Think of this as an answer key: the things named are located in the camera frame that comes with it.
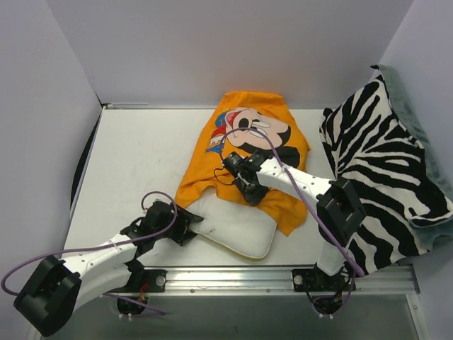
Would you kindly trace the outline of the orange pillowcase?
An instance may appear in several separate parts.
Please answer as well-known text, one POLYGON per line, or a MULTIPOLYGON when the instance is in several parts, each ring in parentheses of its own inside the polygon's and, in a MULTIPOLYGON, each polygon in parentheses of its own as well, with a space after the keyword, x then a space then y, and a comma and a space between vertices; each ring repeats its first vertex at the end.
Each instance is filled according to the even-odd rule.
POLYGON ((213 188, 218 199, 247 206, 221 159, 231 152, 247 157, 259 149, 277 153, 283 163, 303 171, 311 147, 281 95, 226 93, 198 137, 176 203, 187 208, 213 188))

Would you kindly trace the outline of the cream memory foam pillow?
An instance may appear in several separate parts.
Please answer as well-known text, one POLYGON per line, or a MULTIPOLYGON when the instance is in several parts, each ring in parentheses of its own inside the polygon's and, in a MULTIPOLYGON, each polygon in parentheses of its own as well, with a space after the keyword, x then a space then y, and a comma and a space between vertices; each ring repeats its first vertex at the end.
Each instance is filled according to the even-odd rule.
POLYGON ((222 200, 215 191, 205 191, 187 210, 203 218, 192 231, 247 259, 266 257, 277 223, 265 212, 222 200))

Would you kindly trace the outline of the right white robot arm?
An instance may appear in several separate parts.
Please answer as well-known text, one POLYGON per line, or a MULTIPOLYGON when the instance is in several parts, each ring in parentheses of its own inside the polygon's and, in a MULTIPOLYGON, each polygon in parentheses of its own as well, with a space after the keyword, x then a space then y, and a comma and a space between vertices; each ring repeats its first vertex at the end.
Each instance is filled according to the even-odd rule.
POLYGON ((263 202, 272 189, 307 205, 323 238, 314 271, 314 281, 319 288, 329 290, 336 285, 340 278, 338 272, 346 263, 357 276, 365 275, 365 270, 348 250, 367 215, 351 181, 343 177, 333 180, 311 175, 263 152, 254 152, 248 157, 232 152, 223 165, 251 205, 263 202))

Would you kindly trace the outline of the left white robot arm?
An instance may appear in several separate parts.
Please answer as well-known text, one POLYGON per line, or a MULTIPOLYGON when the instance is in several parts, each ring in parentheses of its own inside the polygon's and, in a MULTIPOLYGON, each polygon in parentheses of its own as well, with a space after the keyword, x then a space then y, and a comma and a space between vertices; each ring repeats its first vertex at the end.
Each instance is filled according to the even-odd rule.
POLYGON ((182 246, 195 237, 190 230, 203 217, 186 209, 155 201, 142 217, 133 220, 107 242, 58 259, 46 256, 33 271, 13 306, 41 336, 52 336, 73 312, 111 290, 139 289, 144 266, 139 257, 160 239, 182 246))

